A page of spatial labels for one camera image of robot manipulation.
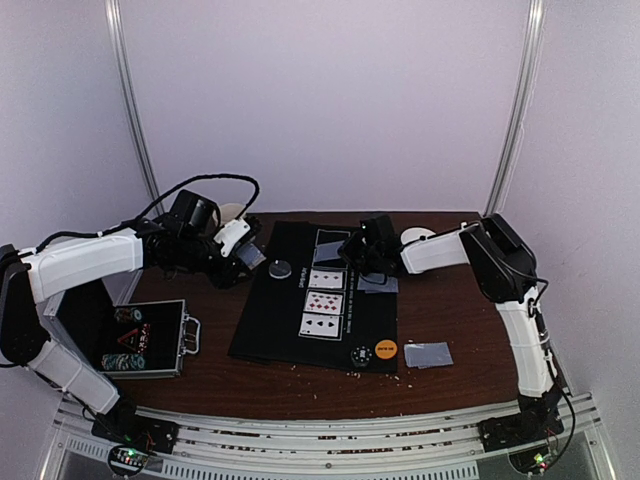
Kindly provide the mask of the grey playing card deck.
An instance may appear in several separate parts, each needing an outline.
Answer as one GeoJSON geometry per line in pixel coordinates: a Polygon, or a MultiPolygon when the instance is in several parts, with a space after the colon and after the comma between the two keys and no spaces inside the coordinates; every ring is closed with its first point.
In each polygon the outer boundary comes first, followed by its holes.
{"type": "Polygon", "coordinates": [[[236,256],[249,270],[254,270],[266,260],[264,253],[253,242],[239,247],[236,256]]]}

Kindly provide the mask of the four of diamonds card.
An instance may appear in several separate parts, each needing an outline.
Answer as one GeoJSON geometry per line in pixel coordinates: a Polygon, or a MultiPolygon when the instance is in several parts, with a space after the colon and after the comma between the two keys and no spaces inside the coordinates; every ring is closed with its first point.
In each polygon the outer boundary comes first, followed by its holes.
{"type": "Polygon", "coordinates": [[[342,270],[312,269],[309,275],[310,288],[341,290],[344,281],[345,272],[342,270]]]}

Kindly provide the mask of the orange big blind button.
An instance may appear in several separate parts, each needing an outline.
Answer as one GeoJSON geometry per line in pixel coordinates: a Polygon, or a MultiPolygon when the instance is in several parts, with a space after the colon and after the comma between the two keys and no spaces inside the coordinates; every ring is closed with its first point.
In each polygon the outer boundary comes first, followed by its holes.
{"type": "Polygon", "coordinates": [[[396,357],[398,346],[395,341],[384,339],[375,345],[374,353],[381,360],[391,360],[396,357]]]}

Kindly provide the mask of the dark green chip stack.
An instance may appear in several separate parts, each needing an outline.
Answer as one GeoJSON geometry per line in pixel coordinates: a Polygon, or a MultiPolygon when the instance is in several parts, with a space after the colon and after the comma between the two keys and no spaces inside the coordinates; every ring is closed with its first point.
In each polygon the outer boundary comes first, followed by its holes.
{"type": "Polygon", "coordinates": [[[356,369],[366,368],[373,357],[373,351],[366,345],[359,345],[354,347],[350,352],[350,359],[352,365],[356,369]]]}

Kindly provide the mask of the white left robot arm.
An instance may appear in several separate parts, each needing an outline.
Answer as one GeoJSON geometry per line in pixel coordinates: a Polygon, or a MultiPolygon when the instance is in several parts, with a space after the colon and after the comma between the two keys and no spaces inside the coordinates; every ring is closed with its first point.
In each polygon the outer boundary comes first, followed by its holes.
{"type": "Polygon", "coordinates": [[[135,404],[114,378],[179,372],[185,305],[117,305],[104,280],[158,268],[202,274],[219,289],[252,274],[260,222],[223,220],[219,206],[191,191],[170,210],[139,215],[93,234],[64,232],[41,245],[1,249],[1,353],[74,397],[123,444],[144,433],[135,404]]]}

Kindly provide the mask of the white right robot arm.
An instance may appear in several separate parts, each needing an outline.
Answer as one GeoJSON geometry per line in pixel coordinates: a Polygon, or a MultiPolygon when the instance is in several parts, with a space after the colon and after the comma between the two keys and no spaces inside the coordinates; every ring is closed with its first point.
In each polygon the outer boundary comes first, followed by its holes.
{"type": "Polygon", "coordinates": [[[424,227],[396,233],[390,217],[381,215],[361,221],[338,253],[361,274],[418,275],[470,266],[503,321],[518,379],[518,413],[481,422],[483,441],[507,446],[563,432],[558,405],[564,391],[540,307],[549,283],[537,275],[535,255],[501,215],[441,233],[424,227]]]}

